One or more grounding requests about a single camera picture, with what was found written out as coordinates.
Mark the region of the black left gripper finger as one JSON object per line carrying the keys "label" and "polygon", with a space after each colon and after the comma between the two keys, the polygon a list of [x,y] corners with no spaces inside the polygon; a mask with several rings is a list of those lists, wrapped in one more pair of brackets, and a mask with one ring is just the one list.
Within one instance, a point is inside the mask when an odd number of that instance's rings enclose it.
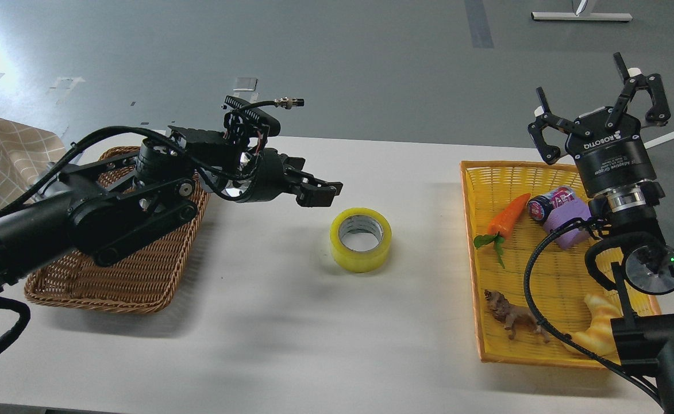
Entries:
{"label": "black left gripper finger", "polygon": [[330,182],[316,178],[299,168],[293,168],[296,181],[293,185],[293,194],[298,205],[307,208],[330,207],[334,198],[340,195],[344,188],[342,182]]}

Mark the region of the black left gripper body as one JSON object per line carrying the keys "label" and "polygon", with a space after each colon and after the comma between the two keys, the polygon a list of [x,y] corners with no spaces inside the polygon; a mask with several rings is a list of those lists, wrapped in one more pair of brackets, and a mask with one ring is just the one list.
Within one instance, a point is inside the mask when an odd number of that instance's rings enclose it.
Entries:
{"label": "black left gripper body", "polygon": [[229,181],[222,190],[222,198],[245,204],[246,202],[268,202],[280,194],[294,194],[295,186],[301,181],[297,172],[306,163],[304,158],[291,157],[276,149],[266,148],[255,174],[239,187]]}

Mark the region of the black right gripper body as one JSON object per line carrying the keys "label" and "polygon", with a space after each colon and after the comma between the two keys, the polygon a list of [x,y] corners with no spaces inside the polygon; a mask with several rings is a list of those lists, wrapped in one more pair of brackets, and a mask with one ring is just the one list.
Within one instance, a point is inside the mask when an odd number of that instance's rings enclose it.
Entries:
{"label": "black right gripper body", "polygon": [[609,115],[609,108],[603,107],[576,118],[591,134],[570,133],[565,145],[589,198],[657,178],[641,140],[641,121],[625,113],[618,126],[608,131]]}

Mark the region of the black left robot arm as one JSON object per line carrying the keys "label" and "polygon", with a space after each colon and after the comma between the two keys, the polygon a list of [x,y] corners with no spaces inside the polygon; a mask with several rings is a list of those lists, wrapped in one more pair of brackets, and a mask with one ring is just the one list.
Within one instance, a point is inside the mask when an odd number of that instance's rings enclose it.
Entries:
{"label": "black left robot arm", "polygon": [[0,354],[29,324],[29,307],[1,296],[29,273],[73,250],[111,266],[192,222],[190,199],[198,181],[205,192],[246,204],[293,194],[302,207],[328,207],[341,182],[303,170],[303,158],[270,148],[281,131],[265,107],[290,110],[302,98],[260,102],[227,96],[224,130],[170,126],[108,126],[72,144],[11,204],[0,210],[0,309],[17,322],[0,336]]}

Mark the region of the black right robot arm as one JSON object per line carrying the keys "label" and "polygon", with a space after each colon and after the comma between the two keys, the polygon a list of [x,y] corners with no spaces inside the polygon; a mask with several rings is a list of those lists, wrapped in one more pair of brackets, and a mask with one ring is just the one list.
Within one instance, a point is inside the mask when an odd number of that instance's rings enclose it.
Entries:
{"label": "black right robot arm", "polygon": [[[523,274],[523,293],[537,322],[565,345],[596,360],[651,397],[665,413],[674,413],[674,313],[639,316],[627,288],[644,294],[674,292],[674,249],[668,246],[655,207],[665,196],[641,139],[641,128],[664,126],[671,113],[660,74],[642,74],[613,55],[623,89],[613,106],[575,120],[550,110],[542,87],[541,108],[528,126],[544,162],[573,157],[581,184],[591,200],[591,217],[574,218],[552,231],[532,251]],[[638,91],[651,98],[644,121],[627,112]],[[605,290],[618,293],[622,315],[611,320],[620,361],[605,359],[553,327],[532,299],[532,268],[552,241],[573,229],[586,229],[598,241],[584,255],[589,275]]]}

